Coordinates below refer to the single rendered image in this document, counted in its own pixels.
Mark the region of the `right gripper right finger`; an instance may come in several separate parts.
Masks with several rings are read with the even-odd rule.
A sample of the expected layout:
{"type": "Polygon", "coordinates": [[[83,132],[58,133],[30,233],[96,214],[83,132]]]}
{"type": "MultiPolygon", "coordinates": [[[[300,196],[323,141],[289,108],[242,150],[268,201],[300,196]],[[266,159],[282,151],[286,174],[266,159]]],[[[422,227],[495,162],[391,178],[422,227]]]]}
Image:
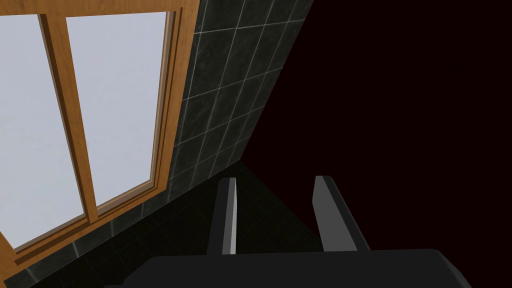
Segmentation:
{"type": "Polygon", "coordinates": [[[363,251],[370,247],[333,178],[317,175],[312,206],[325,252],[363,251]]]}

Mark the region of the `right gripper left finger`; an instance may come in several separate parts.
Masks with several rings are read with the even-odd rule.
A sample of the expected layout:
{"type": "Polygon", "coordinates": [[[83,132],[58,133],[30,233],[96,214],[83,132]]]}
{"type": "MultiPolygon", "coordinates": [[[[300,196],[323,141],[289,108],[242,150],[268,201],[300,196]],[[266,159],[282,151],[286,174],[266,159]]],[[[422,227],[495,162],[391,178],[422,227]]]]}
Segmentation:
{"type": "Polygon", "coordinates": [[[218,183],[206,254],[234,255],[237,243],[237,180],[222,178],[218,183]]]}

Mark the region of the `wooden framed window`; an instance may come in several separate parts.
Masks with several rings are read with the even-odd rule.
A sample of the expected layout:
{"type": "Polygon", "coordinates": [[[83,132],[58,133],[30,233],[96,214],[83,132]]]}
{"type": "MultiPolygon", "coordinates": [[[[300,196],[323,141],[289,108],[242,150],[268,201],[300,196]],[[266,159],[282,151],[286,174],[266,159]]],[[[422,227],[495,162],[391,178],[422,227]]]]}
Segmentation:
{"type": "Polygon", "coordinates": [[[0,0],[0,276],[164,190],[200,0],[0,0]]]}

